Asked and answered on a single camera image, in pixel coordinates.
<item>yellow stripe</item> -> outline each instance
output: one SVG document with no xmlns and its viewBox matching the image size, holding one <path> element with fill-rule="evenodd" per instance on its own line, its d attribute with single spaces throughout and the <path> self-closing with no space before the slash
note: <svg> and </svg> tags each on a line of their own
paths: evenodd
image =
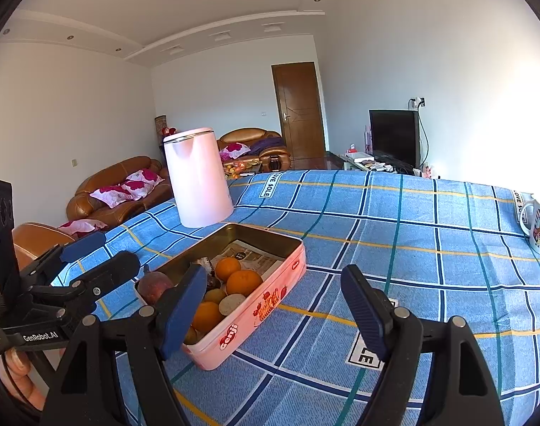
<svg viewBox="0 0 540 426">
<path fill-rule="evenodd" d="M 106 314 L 106 317 L 110 318 L 111 315 L 112 315 L 112 312 L 109 311 L 109 309 L 106 307 L 106 304 L 104 304 L 104 301 L 99 299 L 98 301 L 96 301 L 98 304 L 100 304 L 100 306 L 102 307 L 102 310 L 104 311 L 104 313 Z"/>
<path fill-rule="evenodd" d="M 278 304 L 278 307 L 280 309 L 284 309 L 285 311 L 295 312 L 296 314 L 302 314 L 302 315 L 308 315 L 310 317 L 319 317 L 319 318 L 325 318 L 327 320 L 331 320 L 333 322 L 337 322 L 343 325 L 347 325 L 349 327 L 357 327 L 357 324 L 353 322 L 352 320 L 347 320 L 346 318 L 337 317 L 335 315 L 327 314 L 324 312 L 312 312 L 312 311 L 306 311 L 305 309 L 300 309 L 294 306 L 286 306 L 285 304 Z M 540 330 L 506 330 L 504 332 L 499 333 L 499 336 L 533 336 L 540 334 Z M 476 333 L 474 336 L 478 339 L 484 339 L 484 338 L 495 338 L 495 333 Z"/>
<path fill-rule="evenodd" d="M 231 187 L 240 187 L 240 186 L 252 186 L 252 185 L 255 185 L 255 184 L 265 184 L 266 181 L 254 181 L 254 182 L 251 182 L 251 183 L 243 183 L 243 184 L 233 184 Z M 302 186 L 325 186 L 325 187 L 330 187 L 331 186 L 331 183 L 326 183 L 326 182 L 299 182 L 299 181 L 285 181 L 285 180 L 280 180 L 280 182 L 278 182 L 278 184 L 293 184 L 293 185 L 302 185 Z M 348 188 L 348 189 L 378 189 L 378 190 L 386 190 L 386 191 L 400 191 L 400 188 L 399 187 L 387 187 L 387 186 L 375 186 L 375 185 L 369 185 L 369 186 L 358 186 L 358 185 L 355 185 L 355 184 L 340 184 L 340 183 L 335 183 L 333 184 L 333 187 L 345 187 L 345 188 Z M 423 191 L 423 190 L 420 190 L 420 189 L 403 189 L 404 192 L 411 192 L 411 193 L 426 193 L 428 195 L 434 195 L 435 193 L 437 195 L 452 195 L 452 196 L 456 196 L 456 197 L 464 197 L 465 198 L 465 193 L 464 192 L 434 192 L 434 191 Z M 481 200 L 497 200 L 498 202 L 503 202 L 503 203 L 514 203 L 512 199 L 499 199 L 499 198 L 496 198 L 496 197 L 491 197 L 490 195 L 471 195 L 470 194 L 470 198 L 471 199 L 481 199 Z"/>
<path fill-rule="evenodd" d="M 281 229 L 278 227 L 263 227 L 263 226 L 257 226 L 254 224 L 244 224 L 245 226 L 249 227 L 255 227 L 258 229 L 263 230 L 275 230 L 277 232 L 283 232 L 285 234 L 290 234 L 292 236 L 301 237 L 303 236 L 303 232 L 298 232 L 296 230 L 289 230 L 289 229 Z M 308 234 L 306 237 L 311 237 L 312 239 L 321 239 L 321 240 L 331 240 L 333 242 L 341 242 L 345 243 L 348 242 L 350 244 L 356 244 L 356 245 L 363 245 L 363 246 L 371 246 L 371 247 L 377 247 L 377 248 L 392 248 L 392 245 L 386 245 L 386 244 L 376 244 L 373 242 L 363 242 L 361 240 L 347 240 L 347 239 L 338 239 L 337 237 L 328 237 L 328 236 L 322 236 L 318 234 Z M 410 250 L 410 251 L 422 251 L 424 253 L 433 253 L 433 254 L 449 254 L 452 256 L 477 256 L 477 253 L 475 252 L 468 252 L 468 251 L 439 251 L 439 250 L 433 250 L 431 248 L 421 248 L 419 246 L 408 246 L 408 245 L 397 245 L 396 246 L 400 250 Z M 539 259 L 535 258 L 518 258 L 516 256 L 507 256 L 504 254 L 496 254 L 496 253 L 481 253 L 481 256 L 488 256 L 491 258 L 499 258 L 502 260 L 517 260 L 517 261 L 540 261 Z"/>
<path fill-rule="evenodd" d="M 195 405 L 193 405 L 191 402 L 189 402 L 183 394 L 181 394 L 176 389 L 173 390 L 175 393 L 175 397 L 177 397 L 177 400 L 181 402 L 185 407 L 187 407 L 189 410 L 191 410 L 192 413 L 195 414 L 195 416 L 202 419 L 204 422 L 206 422 L 209 426 L 221 426 L 219 423 L 217 423 L 214 419 L 204 414 L 201 410 L 199 410 Z"/>
<path fill-rule="evenodd" d="M 144 250 L 150 251 L 151 253 L 157 254 L 158 256 L 163 256 L 164 258 L 167 258 L 169 260 L 175 258 L 175 256 L 169 256 L 168 254 L 161 253 L 161 251 L 152 250 L 151 248 L 144 246 L 144 244 L 140 241 L 136 234 L 130 230 L 129 227 L 125 226 L 124 224 L 121 224 L 120 227 L 124 227 L 128 234 L 130 234 L 132 238 L 137 242 L 137 244 L 140 245 Z"/>
</svg>

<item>television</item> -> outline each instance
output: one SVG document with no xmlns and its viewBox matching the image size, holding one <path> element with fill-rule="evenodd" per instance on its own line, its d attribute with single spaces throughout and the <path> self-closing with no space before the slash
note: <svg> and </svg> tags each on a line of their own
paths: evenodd
<svg viewBox="0 0 540 426">
<path fill-rule="evenodd" d="M 415 110 L 369 110 L 375 156 L 420 167 L 420 125 Z"/>
</svg>

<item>white wall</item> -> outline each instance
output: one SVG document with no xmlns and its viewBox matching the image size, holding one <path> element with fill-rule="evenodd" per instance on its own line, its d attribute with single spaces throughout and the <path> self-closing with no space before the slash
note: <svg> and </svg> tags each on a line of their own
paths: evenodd
<svg viewBox="0 0 540 426">
<path fill-rule="evenodd" d="M 332 152 L 363 135 L 369 109 L 423 96 L 442 177 L 540 190 L 540 22 L 524 0 L 339 0 L 327 20 Z"/>
<path fill-rule="evenodd" d="M 217 137 L 249 126 L 280 132 L 272 65 L 291 62 L 315 62 L 322 91 L 312 35 L 238 42 L 175 59 L 152 70 L 156 113 L 180 130 L 212 127 Z"/>
<path fill-rule="evenodd" d="M 0 179 L 13 184 L 16 225 L 59 226 L 86 177 L 157 158 L 154 114 L 149 69 L 75 48 L 0 44 Z"/>
</svg>

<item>wooden door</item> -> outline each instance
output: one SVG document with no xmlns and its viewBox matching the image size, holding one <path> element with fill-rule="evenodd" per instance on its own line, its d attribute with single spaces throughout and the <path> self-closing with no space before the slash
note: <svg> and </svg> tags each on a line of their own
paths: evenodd
<svg viewBox="0 0 540 426">
<path fill-rule="evenodd" d="M 322 158 L 325 137 L 314 63 L 272 66 L 272 73 L 282 136 L 292 160 Z"/>
</svg>

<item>floor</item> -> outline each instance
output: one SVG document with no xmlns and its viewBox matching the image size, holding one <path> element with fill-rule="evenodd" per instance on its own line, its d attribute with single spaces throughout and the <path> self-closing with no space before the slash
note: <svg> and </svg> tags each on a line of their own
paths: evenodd
<svg viewBox="0 0 540 426">
<path fill-rule="evenodd" d="M 304 158 L 292 161 L 292 170 L 342 170 L 343 160 L 329 153 L 320 158 Z"/>
</svg>

